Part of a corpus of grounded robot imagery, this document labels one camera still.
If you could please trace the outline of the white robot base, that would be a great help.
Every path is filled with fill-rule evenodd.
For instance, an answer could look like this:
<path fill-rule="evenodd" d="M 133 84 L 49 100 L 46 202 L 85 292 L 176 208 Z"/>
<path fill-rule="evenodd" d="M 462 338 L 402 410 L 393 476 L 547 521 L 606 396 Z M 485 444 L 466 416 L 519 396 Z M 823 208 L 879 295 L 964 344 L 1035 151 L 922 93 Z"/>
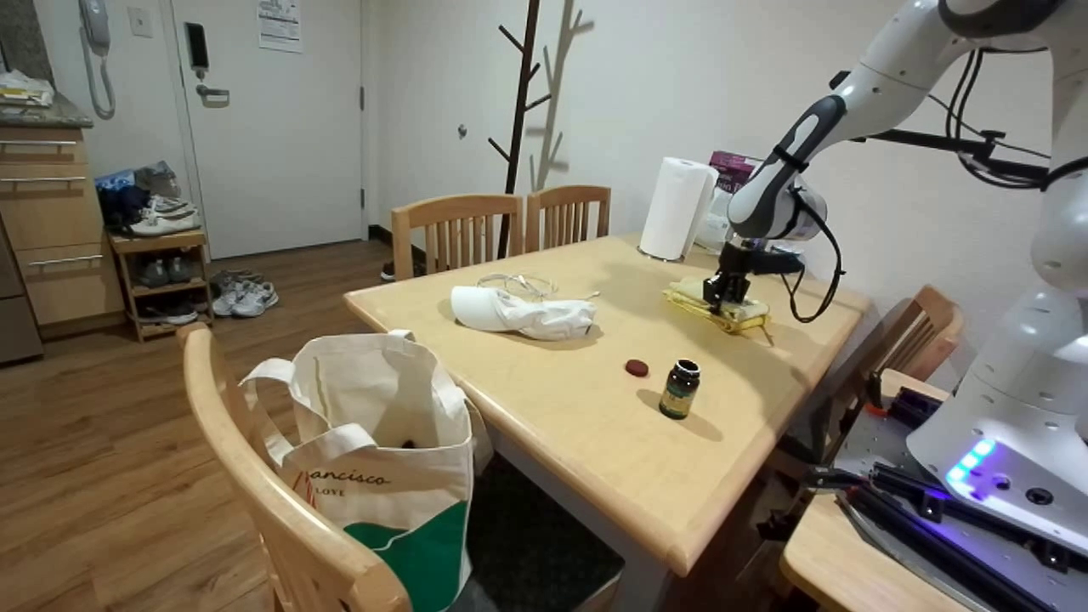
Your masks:
<path fill-rule="evenodd" d="M 953 498 L 1088 553 L 1088 166 L 1061 162 L 1014 304 L 907 456 Z"/>

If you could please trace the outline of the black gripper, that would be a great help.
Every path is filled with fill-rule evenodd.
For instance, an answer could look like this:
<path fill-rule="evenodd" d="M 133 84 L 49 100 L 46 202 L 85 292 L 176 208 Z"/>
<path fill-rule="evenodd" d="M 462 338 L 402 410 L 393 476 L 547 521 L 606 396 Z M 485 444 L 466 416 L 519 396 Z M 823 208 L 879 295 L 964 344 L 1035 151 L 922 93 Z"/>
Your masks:
<path fill-rule="evenodd" d="M 716 254 L 716 277 L 704 278 L 707 313 L 720 313 L 723 304 L 740 308 L 752 286 L 749 277 L 787 277 L 802 269 L 804 261 L 794 253 L 765 242 L 726 242 Z"/>

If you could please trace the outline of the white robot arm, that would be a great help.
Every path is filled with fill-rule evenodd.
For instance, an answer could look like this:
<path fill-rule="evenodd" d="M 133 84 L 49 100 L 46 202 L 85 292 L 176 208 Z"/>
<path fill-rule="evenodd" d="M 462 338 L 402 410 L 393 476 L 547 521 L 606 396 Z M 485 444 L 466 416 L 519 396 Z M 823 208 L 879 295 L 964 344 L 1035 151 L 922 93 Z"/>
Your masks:
<path fill-rule="evenodd" d="M 744 304 L 752 277 L 797 271 L 802 261 L 770 253 L 770 242 L 827 227 L 802 181 L 809 162 L 842 140 L 894 134 L 953 62 L 984 53 L 1049 57 L 1049 162 L 1025 177 L 1044 194 L 1029 264 L 1044 286 L 1084 295 L 1088 0 L 905 0 L 731 198 L 731 238 L 704 281 L 704 304 L 723 313 Z"/>

